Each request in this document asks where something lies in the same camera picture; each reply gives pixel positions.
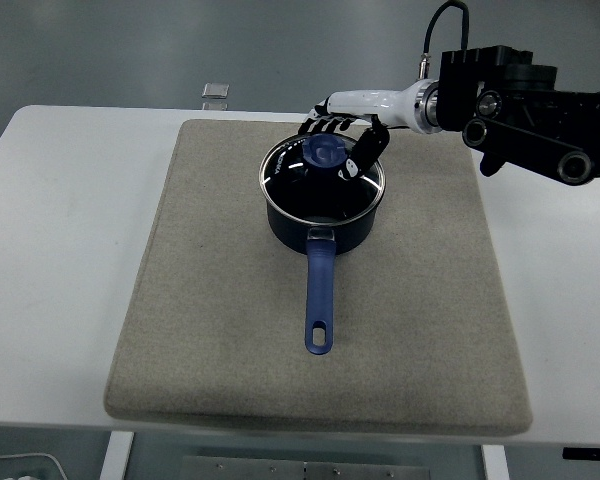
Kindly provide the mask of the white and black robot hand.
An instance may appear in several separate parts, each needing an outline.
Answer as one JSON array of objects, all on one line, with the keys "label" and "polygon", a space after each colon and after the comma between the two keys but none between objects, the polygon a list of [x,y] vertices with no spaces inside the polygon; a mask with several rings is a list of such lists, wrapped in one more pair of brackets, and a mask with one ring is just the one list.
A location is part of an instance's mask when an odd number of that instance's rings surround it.
[{"label": "white and black robot hand", "polygon": [[349,181],[365,174],[390,141],[391,129],[407,128],[419,134],[440,131],[435,104],[437,83],[419,80],[402,91],[354,90],[335,92],[316,104],[298,132],[316,135],[344,131],[357,120],[369,127],[359,137],[335,175]]}]

